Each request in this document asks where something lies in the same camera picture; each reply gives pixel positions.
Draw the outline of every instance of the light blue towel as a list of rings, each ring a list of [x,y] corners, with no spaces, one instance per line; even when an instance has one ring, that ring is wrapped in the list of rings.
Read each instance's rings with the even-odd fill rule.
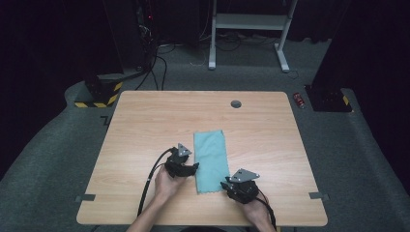
[[[229,175],[225,137],[222,130],[196,132],[193,135],[196,170],[196,190],[198,193],[221,191],[220,182]]]

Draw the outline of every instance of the small round hole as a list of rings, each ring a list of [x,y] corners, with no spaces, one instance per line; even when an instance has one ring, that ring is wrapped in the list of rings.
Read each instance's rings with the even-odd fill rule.
[[[234,100],[231,102],[231,106],[234,108],[239,108],[242,106],[242,103],[240,101]]]

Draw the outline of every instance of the white shelf frame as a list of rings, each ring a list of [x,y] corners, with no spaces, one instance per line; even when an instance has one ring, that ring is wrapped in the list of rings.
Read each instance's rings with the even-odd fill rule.
[[[289,73],[290,69],[283,53],[284,42],[292,22],[298,0],[292,0],[290,10],[286,15],[268,14],[218,14],[217,1],[214,0],[212,16],[212,35],[209,52],[209,70],[217,67],[216,34],[217,28],[229,29],[253,29],[253,30],[275,30],[282,31],[279,43],[275,43],[274,50],[277,53],[280,67],[284,73]]]

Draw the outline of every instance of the tabletop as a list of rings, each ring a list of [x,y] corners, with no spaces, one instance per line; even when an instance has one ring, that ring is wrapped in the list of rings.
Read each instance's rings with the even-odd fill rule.
[[[239,101],[241,107],[231,106]],[[125,91],[116,106],[86,194],[77,215],[81,224],[131,224],[142,190],[157,158],[184,144],[193,134],[222,130],[229,172],[255,172],[255,182],[269,198],[278,226],[323,226],[327,216],[302,138],[282,92]],[[148,189],[145,205],[155,185]],[[165,206],[160,225],[249,225],[224,191],[198,194],[195,178]]]

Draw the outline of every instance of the black bracket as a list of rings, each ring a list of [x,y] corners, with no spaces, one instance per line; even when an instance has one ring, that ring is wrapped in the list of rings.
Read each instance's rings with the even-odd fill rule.
[[[191,151],[188,148],[179,143],[178,149],[173,147],[171,153],[172,155],[166,159],[165,168],[172,178],[175,176],[189,177],[195,175],[199,162],[195,163],[193,166],[185,165],[185,162],[191,154]]]
[[[258,174],[239,169],[232,177],[225,177],[226,182],[220,182],[229,198],[242,204],[248,204],[259,193],[259,188],[253,179],[259,178]]]

